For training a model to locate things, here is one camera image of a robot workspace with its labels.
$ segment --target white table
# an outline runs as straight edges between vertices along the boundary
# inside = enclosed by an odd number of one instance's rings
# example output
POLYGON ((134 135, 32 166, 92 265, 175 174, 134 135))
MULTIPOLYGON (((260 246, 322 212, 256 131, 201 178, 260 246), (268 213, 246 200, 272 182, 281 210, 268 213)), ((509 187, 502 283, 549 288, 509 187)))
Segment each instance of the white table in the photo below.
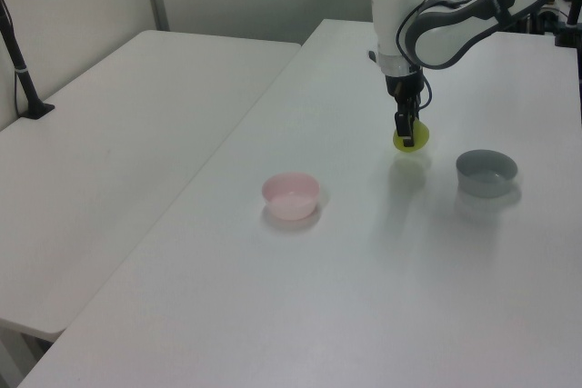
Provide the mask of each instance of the white table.
POLYGON ((0 134, 0 325, 54 340, 299 46, 145 32, 0 134))
POLYGON ((22 388, 578 388, 576 52, 499 34, 427 72, 432 139, 405 155, 375 45, 321 24, 22 388), (480 147, 520 198, 457 192, 480 147), (303 223, 263 209, 286 170, 326 192, 303 223))

